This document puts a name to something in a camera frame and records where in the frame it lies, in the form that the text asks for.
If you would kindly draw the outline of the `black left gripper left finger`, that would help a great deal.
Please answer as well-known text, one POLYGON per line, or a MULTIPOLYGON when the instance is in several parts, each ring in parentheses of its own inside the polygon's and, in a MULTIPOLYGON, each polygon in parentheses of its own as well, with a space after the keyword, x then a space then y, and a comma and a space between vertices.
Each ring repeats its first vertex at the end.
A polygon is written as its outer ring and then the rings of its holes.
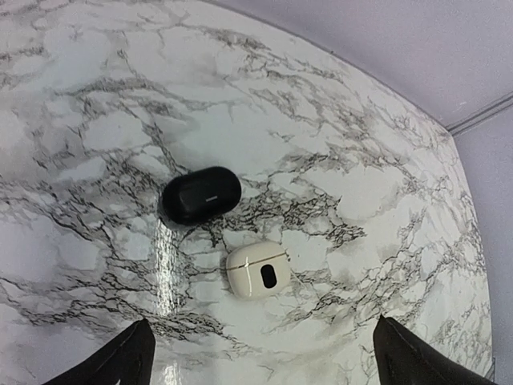
POLYGON ((156 349, 149 321, 143 318, 80 364, 46 382, 47 385, 148 385, 156 349))

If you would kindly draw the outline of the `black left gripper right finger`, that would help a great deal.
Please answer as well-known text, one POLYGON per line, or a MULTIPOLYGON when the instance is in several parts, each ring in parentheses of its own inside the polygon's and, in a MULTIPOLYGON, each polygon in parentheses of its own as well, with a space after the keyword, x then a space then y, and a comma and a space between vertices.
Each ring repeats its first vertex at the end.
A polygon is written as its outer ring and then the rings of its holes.
POLYGON ((493 382, 451 361, 394 318, 381 316, 373 332, 381 384, 483 385, 493 382))

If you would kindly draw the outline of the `white earbud charging case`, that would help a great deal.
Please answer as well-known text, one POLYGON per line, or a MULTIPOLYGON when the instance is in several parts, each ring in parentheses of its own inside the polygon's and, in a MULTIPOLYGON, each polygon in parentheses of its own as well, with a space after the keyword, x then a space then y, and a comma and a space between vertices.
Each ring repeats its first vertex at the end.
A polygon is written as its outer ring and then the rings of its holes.
POLYGON ((288 254, 274 241, 260 241, 231 252, 226 274, 232 292, 243 300, 277 294, 291 279, 288 254))

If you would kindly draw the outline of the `black earbud charging case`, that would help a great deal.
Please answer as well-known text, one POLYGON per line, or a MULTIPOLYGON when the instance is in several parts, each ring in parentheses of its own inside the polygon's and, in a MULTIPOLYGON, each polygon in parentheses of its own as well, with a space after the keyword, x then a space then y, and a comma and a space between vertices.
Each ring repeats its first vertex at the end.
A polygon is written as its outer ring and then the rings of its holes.
POLYGON ((178 176, 160 194, 160 213, 165 221, 198 225, 234 209, 242 188, 236 174, 214 166, 178 176))

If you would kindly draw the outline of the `left aluminium wall post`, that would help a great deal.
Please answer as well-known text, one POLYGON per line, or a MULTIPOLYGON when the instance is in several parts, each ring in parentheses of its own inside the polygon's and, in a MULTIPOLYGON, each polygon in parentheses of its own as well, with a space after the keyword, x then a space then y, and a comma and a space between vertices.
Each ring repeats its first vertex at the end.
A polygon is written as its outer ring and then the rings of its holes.
POLYGON ((494 100, 480 110, 473 112, 466 118, 448 125, 446 130, 452 135, 457 136, 469 131, 470 129, 480 125, 490 118, 512 107, 512 92, 503 95, 501 98, 494 100))

